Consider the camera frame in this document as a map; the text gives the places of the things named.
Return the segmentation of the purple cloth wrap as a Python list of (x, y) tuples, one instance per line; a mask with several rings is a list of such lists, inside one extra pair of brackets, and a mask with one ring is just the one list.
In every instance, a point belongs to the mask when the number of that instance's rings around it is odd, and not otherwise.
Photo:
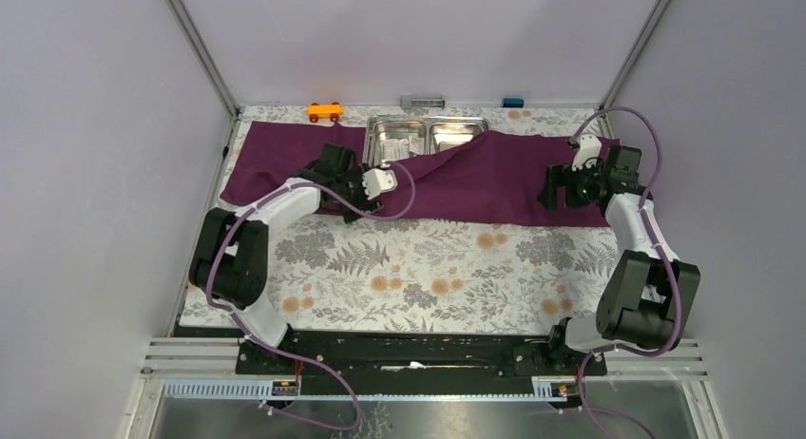
[[(364, 138), (363, 129), (340, 124), (253, 123), (220, 197), (229, 204), (246, 205), (318, 159), (326, 143), (361, 155)], [(391, 216), (411, 201), (409, 219), (604, 227), (604, 211), (591, 204), (573, 209), (560, 202), (550, 210), (538, 201), (548, 168), (573, 157), (564, 138), (485, 131), (469, 143), (403, 161), (415, 185), (400, 174), (398, 187), (381, 195), (379, 213)]]

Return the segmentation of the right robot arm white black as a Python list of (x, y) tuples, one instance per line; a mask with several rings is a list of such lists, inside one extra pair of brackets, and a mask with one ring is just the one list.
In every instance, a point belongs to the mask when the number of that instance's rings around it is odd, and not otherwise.
[(592, 315), (554, 325), (540, 353), (554, 372), (568, 374), (587, 355), (627, 350), (660, 356), (677, 347), (700, 284), (700, 270), (670, 249), (641, 184), (638, 148), (614, 146), (604, 159), (581, 149), (574, 161), (552, 165), (537, 200), (548, 210), (565, 194), (568, 208), (595, 205), (621, 252)]

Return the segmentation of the perforated steel instrument tray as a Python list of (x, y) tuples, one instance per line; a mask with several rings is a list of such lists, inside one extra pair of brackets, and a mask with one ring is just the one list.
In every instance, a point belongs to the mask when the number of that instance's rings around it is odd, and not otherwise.
[(386, 161), (440, 153), (471, 141), (489, 129), (480, 117), (376, 116), (369, 119), (363, 162), (378, 166)]

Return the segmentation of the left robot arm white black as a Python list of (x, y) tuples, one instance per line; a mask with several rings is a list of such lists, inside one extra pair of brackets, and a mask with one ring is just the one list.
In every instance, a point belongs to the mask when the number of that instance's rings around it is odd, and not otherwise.
[(235, 211), (213, 208), (204, 217), (189, 282), (246, 337), (262, 342), (258, 359), (270, 372), (286, 372), (295, 360), (293, 345), (283, 340), (289, 325), (265, 295), (272, 239), (331, 205), (346, 222), (370, 216), (381, 209), (380, 196), (397, 186), (389, 168), (354, 158), (352, 150), (328, 143), (318, 159), (266, 196)]

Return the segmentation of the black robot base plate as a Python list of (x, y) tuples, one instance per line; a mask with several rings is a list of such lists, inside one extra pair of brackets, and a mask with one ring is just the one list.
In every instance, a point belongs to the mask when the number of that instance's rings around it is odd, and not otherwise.
[(542, 364), (545, 335), (413, 334), (290, 330), (269, 352), (248, 340), (239, 346), (238, 375), (288, 376), (316, 391), (396, 389), (408, 393), (503, 388), (531, 377), (574, 382), (579, 365), (555, 371)]

